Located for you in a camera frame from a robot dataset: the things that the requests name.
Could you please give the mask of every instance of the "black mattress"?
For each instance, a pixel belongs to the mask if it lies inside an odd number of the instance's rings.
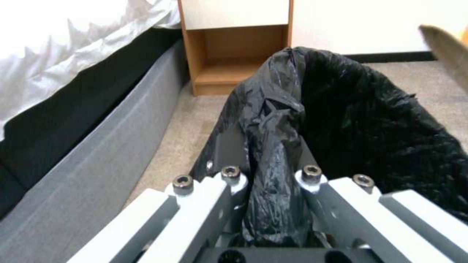
[[[10,120],[0,142],[0,218],[83,140],[178,39],[149,29],[82,71],[46,101]]]

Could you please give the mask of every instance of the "fabric bed base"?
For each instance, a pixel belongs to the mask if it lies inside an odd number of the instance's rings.
[[[63,262],[125,204],[188,79],[182,41],[0,223],[1,262]]]

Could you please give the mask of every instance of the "floor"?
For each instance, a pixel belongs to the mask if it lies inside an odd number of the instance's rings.
[[[468,149],[468,95],[446,74],[439,62],[373,63],[396,86],[417,98],[447,130]],[[210,135],[227,95],[191,95],[187,84],[181,91],[171,122],[127,204],[144,189],[164,190],[178,175],[186,174]]]

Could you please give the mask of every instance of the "trash bin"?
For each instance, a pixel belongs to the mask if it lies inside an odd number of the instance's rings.
[[[382,193],[413,189],[468,221],[468,157],[419,103],[381,73],[307,48],[271,56],[229,96],[190,175],[211,174],[215,141],[244,135],[247,246],[304,246],[311,221],[293,175],[301,137],[329,179],[366,174]]]

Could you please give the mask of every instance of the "hex socket screw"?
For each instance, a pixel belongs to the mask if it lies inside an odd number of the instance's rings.
[[[353,175],[352,180],[359,185],[364,191],[372,194],[372,189],[375,186],[374,180],[367,175],[356,174]]]
[[[189,175],[180,175],[172,181],[174,193],[177,195],[188,195],[193,192],[193,178]]]
[[[308,184],[318,184],[320,183],[320,178],[322,177],[322,169],[320,167],[309,164],[305,165],[302,168],[302,180]]]
[[[238,166],[225,166],[221,169],[221,178],[230,186],[237,184],[240,177],[241,170]]]

